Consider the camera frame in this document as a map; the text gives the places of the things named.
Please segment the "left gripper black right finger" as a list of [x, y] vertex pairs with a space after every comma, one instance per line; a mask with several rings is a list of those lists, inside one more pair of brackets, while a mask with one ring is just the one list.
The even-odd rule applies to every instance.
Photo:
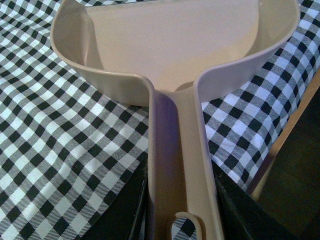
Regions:
[[226, 240], [296, 240], [218, 165], [212, 166]]

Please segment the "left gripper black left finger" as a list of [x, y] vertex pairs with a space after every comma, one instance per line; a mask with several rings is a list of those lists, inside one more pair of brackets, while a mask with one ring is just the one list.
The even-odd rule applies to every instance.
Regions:
[[148, 191], [147, 160], [141, 161], [111, 206], [89, 229], [90, 240], [137, 240]]

